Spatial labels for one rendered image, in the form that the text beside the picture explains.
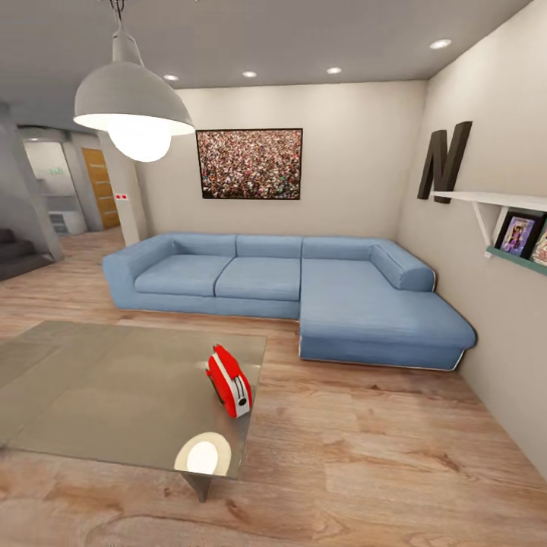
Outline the radio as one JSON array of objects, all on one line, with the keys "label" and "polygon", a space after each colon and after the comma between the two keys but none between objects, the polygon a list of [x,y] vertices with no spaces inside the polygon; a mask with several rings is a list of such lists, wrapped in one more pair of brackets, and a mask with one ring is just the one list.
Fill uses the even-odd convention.
[{"label": "radio", "polygon": [[206,370],[217,392],[221,404],[231,417],[239,418],[250,412],[252,394],[248,379],[239,367],[236,358],[221,345],[213,346],[209,358],[210,370]]}]

